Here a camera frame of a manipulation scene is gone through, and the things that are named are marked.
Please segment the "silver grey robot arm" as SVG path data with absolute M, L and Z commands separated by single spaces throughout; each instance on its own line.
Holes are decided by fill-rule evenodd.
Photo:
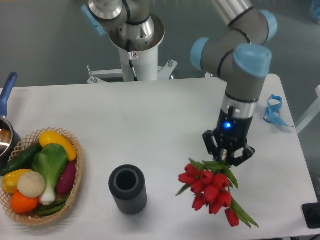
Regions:
M 278 24 L 272 13 L 257 11 L 248 0 L 213 4 L 229 32 L 216 42 L 198 39 L 190 60 L 227 84 L 216 129 L 206 131 L 203 140 L 215 160 L 221 161 L 226 152 L 227 165 L 236 167 L 255 153 L 247 135 L 272 61 L 265 43 L 274 37 Z M 98 35 L 108 34 L 118 48 L 126 82 L 159 79 L 158 46 L 165 29 L 148 0 L 90 0 L 81 12 Z

